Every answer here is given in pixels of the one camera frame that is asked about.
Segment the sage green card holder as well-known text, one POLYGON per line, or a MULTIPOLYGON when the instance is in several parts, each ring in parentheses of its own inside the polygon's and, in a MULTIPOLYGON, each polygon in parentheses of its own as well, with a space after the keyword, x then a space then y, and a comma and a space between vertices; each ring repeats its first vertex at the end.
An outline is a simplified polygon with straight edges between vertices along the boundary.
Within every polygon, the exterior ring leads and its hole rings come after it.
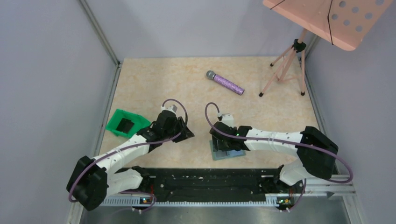
POLYGON ((212 159, 214 161, 224 160, 224 159, 231 159, 235 157, 245 156, 246 153, 243 150, 226 150, 225 144, 220 142, 219 140, 210 140, 209 141, 212 159))

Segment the black card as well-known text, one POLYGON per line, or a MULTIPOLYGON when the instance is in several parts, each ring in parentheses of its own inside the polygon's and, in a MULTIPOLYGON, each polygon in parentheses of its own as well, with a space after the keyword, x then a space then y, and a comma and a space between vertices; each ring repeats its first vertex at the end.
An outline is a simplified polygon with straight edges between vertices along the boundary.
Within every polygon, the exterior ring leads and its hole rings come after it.
POLYGON ((116 127, 116 131, 128 134, 129 131, 133 128, 134 122, 127 118, 122 118, 116 127))

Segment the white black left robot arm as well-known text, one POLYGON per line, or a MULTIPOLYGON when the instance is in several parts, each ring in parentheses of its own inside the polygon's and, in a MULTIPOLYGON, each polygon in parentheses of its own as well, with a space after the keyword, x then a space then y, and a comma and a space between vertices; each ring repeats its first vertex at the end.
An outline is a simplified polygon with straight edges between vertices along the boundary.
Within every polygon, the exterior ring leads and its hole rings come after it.
POLYGON ((194 137, 187 124, 188 115, 179 117, 174 111, 164 109, 148 127, 137 131, 120 146, 93 158, 81 157, 66 186, 68 200, 91 211, 107 196, 138 188, 144 175, 134 168, 120 169, 165 142, 177 143, 194 137))

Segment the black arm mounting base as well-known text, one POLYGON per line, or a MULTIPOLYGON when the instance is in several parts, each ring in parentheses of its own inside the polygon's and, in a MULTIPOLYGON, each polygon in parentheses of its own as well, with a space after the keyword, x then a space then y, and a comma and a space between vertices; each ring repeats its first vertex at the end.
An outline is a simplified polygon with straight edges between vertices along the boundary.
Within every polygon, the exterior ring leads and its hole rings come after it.
POLYGON ((157 202, 264 202, 270 194, 297 196, 303 181, 289 186, 275 180, 278 169, 260 168, 138 168, 144 175, 137 188, 157 202))

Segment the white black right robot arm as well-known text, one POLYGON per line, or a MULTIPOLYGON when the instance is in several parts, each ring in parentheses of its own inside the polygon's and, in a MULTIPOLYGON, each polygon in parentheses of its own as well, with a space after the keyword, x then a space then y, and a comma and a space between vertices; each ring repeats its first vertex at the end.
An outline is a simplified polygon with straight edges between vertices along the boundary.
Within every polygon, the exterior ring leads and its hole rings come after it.
POLYGON ((331 179, 338 146, 317 128, 306 126, 301 132, 281 133, 251 126, 232 127, 232 123, 233 116, 223 114, 209 131, 226 149, 271 151, 296 158, 278 168, 276 181, 292 186, 310 177, 331 179))

